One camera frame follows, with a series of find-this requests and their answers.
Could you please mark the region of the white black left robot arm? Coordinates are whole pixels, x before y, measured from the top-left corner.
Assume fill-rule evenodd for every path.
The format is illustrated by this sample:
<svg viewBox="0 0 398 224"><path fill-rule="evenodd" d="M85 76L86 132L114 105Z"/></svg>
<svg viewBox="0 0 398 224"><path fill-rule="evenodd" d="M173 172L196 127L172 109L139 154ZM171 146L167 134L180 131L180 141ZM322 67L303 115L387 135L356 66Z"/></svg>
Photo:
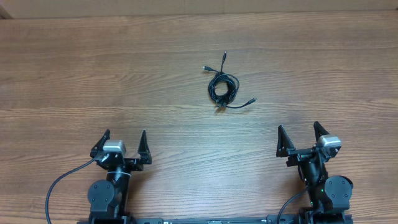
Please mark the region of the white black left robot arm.
<svg viewBox="0 0 398 224"><path fill-rule="evenodd" d="M139 158L127 158L122 140L110 139L110 130L93 146L90 157L103 168L105 179L97 180L88 189L89 223L136 223L126 211L131 173L144 170L152 163L147 144L147 133L142 132L137 153Z"/></svg>

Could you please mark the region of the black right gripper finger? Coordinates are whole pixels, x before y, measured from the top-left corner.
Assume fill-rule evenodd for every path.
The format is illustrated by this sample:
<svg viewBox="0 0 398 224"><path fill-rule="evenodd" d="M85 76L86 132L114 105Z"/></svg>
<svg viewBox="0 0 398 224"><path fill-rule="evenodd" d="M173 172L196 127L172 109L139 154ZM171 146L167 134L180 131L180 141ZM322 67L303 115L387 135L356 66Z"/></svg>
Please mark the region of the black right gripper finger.
<svg viewBox="0 0 398 224"><path fill-rule="evenodd" d="M277 157L288 157L295 150L293 142L290 140L283 125L278 127Z"/></svg>
<svg viewBox="0 0 398 224"><path fill-rule="evenodd" d="M315 121L313 124L315 139L317 143L321 143L327 138L330 133L318 122Z"/></svg>

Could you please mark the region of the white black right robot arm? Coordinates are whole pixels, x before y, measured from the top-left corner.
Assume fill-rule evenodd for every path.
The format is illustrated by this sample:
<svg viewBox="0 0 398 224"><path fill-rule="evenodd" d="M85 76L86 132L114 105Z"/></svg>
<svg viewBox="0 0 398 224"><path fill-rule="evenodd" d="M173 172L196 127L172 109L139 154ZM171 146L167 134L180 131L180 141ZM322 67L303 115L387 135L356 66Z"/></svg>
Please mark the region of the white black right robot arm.
<svg viewBox="0 0 398 224"><path fill-rule="evenodd" d="M305 188L286 201L279 210L276 223L353 223L349 200L353 182L342 175L329 176L325 164L342 147L337 135L330 134L318 121L313 124L315 143L310 148L297 149L283 125L278 127L277 157L286 157L288 167L297 167ZM283 215L286 207L303 194L308 194L309 207L302 207L296 215Z"/></svg>

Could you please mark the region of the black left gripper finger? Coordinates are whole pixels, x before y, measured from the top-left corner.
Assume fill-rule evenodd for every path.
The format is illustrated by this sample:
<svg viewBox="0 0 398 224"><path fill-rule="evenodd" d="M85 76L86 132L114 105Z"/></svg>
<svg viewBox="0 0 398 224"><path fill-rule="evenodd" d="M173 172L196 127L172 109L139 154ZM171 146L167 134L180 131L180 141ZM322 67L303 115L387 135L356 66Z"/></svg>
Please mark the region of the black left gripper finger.
<svg viewBox="0 0 398 224"><path fill-rule="evenodd" d="M110 139L110 130L107 129L102 135L101 139L91 148L90 157L95 158L100 151L103 151L103 146L107 140Z"/></svg>
<svg viewBox="0 0 398 224"><path fill-rule="evenodd" d="M141 158L142 164L152 164L152 156L147 143L146 130L142 131L141 140L139 143L138 153Z"/></svg>

